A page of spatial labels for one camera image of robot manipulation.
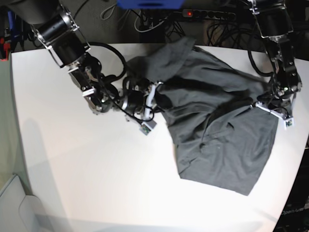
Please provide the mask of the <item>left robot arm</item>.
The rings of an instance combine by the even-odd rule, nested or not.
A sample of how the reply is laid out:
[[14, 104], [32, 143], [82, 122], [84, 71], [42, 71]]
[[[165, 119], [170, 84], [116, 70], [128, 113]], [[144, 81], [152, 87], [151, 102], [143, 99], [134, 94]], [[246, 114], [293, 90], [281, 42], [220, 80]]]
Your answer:
[[257, 98], [255, 106], [290, 122], [296, 95], [302, 88], [289, 38], [294, 31], [292, 21], [283, 0], [251, 0], [249, 3], [273, 69], [264, 74], [270, 77], [269, 91]]

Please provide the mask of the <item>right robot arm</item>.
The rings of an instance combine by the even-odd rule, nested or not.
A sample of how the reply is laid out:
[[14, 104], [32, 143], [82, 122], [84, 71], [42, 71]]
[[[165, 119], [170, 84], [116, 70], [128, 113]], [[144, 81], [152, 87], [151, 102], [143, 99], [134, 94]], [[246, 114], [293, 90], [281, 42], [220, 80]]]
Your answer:
[[153, 122], [155, 90], [159, 83], [136, 83], [138, 89], [135, 89], [123, 55], [114, 47], [101, 43], [100, 46], [113, 52], [123, 65], [119, 75], [104, 75], [101, 62], [89, 54], [90, 43], [82, 42], [77, 36], [80, 28], [60, 1], [2, 0], [0, 4], [30, 25], [34, 37], [60, 68], [68, 68], [68, 74], [94, 114], [113, 109], [122, 111], [140, 125]]

